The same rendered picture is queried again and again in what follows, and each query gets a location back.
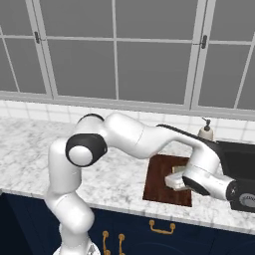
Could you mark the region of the dark brown cutting board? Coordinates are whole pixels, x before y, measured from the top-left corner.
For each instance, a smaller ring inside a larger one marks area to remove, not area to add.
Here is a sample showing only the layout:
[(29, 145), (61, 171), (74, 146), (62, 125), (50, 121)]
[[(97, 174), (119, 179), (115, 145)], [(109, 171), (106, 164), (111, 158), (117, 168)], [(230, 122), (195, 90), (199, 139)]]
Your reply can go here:
[(191, 207), (191, 191), (174, 191), (166, 186), (164, 178), (174, 166), (185, 166), (188, 157), (157, 154), (148, 163), (143, 200)]

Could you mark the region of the beige soap dispenser black pump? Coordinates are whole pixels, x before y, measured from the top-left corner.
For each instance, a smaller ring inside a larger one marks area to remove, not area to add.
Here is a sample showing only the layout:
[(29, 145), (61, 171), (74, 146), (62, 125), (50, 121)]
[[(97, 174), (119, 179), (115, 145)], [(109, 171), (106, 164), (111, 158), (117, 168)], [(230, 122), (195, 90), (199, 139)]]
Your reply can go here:
[(203, 118), (203, 120), (205, 121), (205, 126), (199, 130), (198, 136), (208, 140), (213, 140), (213, 130), (210, 127), (211, 120), (206, 118)]

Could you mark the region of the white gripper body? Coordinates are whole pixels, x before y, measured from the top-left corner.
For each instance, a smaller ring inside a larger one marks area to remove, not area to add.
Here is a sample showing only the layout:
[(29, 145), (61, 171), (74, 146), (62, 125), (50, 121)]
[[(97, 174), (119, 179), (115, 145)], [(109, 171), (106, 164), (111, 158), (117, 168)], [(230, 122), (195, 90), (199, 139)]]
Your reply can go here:
[(190, 187), (184, 184), (182, 176), (182, 172), (169, 174), (164, 178), (165, 185), (172, 188), (174, 191), (189, 190)]

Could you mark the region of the black sink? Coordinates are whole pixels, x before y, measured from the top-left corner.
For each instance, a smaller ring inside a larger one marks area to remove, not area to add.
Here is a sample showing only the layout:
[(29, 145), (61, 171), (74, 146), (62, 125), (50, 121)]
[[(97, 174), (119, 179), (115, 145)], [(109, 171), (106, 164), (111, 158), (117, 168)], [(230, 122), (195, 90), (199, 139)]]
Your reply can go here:
[(218, 141), (223, 152), (223, 173), (239, 184), (255, 185), (255, 144)]

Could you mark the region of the dark blue drawer front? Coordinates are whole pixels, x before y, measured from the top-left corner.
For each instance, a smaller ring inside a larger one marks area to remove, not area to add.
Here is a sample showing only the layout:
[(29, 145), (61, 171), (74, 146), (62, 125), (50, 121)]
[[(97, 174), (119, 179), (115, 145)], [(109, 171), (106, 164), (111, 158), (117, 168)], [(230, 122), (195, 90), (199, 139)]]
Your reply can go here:
[(152, 232), (148, 221), (153, 218), (142, 217), (137, 224), (139, 241), (150, 255), (209, 255), (215, 231), (208, 227), (174, 222), (172, 220), (153, 219), (154, 227), (170, 230), (169, 224), (175, 224), (172, 235)]

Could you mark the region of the grey framed window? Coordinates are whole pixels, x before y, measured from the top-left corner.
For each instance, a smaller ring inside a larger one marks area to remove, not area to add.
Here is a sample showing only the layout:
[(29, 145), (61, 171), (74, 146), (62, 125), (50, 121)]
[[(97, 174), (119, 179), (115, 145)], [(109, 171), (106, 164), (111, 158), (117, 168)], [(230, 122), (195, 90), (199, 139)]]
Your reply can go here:
[(0, 0), (0, 99), (255, 120), (255, 0)]

